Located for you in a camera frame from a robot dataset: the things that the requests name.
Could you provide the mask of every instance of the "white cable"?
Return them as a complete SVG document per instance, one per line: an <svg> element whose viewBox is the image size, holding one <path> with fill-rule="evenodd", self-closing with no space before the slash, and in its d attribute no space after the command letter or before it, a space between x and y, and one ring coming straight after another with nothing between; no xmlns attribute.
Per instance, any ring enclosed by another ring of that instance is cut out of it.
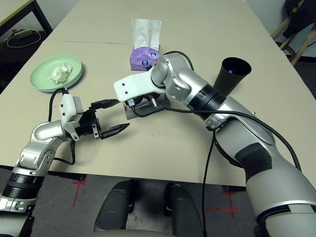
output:
<svg viewBox="0 0 316 237"><path fill-rule="evenodd" d="M32 31L32 32L38 33L39 39L38 39L37 41L32 42L32 43L29 43L29 44L27 44L27 45L23 45L23 46L10 46L10 45L9 45L9 41L10 41L11 39L13 39L13 38L16 37L16 36L12 36L11 38L9 38L9 39L6 41L6 45L7 45L9 48L24 48L24 47L26 47L26 46L29 46L29 45L32 45L32 44L34 44L34 43L39 42L40 39L41 39L40 33L39 33L38 31Z"/></svg>
<svg viewBox="0 0 316 237"><path fill-rule="evenodd" d="M49 201L45 205L36 206L35 208L40 208L40 207L45 207L47 205L50 205L53 201L55 201L57 198L59 198L60 195L62 195L62 193L66 190L66 188L71 184L71 182L72 182L72 180L70 180L69 183L64 187L64 189L56 197L54 197L51 201Z"/></svg>

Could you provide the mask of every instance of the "tissue box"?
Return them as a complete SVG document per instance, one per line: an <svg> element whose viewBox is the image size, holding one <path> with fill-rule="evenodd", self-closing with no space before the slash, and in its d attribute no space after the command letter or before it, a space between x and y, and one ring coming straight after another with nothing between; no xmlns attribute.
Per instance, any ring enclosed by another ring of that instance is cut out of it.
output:
<svg viewBox="0 0 316 237"><path fill-rule="evenodd" d="M153 48L134 48L129 57L130 68L136 71L148 71L156 63L159 55L159 51Z"/></svg>
<svg viewBox="0 0 316 237"><path fill-rule="evenodd" d="M129 62L131 70L147 71L159 58L161 21L132 20L134 48Z"/></svg>

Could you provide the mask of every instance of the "power strip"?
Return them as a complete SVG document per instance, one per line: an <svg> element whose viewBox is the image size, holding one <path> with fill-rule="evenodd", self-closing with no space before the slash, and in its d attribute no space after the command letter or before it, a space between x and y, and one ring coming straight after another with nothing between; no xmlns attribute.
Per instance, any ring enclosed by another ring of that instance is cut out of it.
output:
<svg viewBox="0 0 316 237"><path fill-rule="evenodd" d="M21 39L24 38L26 36L29 36L31 34L33 34L33 32L31 30L22 30L16 33L13 33L16 39Z"/></svg>

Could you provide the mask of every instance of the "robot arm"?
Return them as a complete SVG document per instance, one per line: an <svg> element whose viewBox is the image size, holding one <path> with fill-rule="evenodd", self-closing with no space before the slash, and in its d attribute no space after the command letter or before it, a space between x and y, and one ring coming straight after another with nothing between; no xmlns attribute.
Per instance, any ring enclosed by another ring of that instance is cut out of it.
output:
<svg viewBox="0 0 316 237"><path fill-rule="evenodd" d="M83 111L79 97L63 91L60 104L61 120L44 122L36 126L30 141L23 149L13 168L7 185L0 194L0 234L30 236L34 217L32 211L44 178L55 158L58 147L69 140L93 134L95 138L107 138L128 127L128 123L111 127L102 132L95 110L108 108L118 100L103 100L91 104Z"/></svg>
<svg viewBox="0 0 316 237"><path fill-rule="evenodd" d="M254 116L223 96L190 70L182 55L161 56L148 72L114 83L117 97L134 106L146 93L167 93L191 110L237 111ZM250 204L261 233L270 236L315 236L316 192L306 177L278 152L273 135L252 120L230 114L197 113L215 145L233 165L242 167Z"/></svg>

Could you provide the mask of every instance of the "crumpled tissue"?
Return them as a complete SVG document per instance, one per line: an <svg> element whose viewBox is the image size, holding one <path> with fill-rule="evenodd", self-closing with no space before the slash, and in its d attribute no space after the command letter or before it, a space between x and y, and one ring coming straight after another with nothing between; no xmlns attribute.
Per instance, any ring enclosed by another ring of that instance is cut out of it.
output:
<svg viewBox="0 0 316 237"><path fill-rule="evenodd" d="M53 73L48 78L48 81L51 81L55 84L64 82L72 70L73 68L68 63L64 62L61 67L54 68Z"/></svg>
<svg viewBox="0 0 316 237"><path fill-rule="evenodd" d="M134 48L129 62L131 70L147 71L159 58L161 21L132 20Z"/></svg>

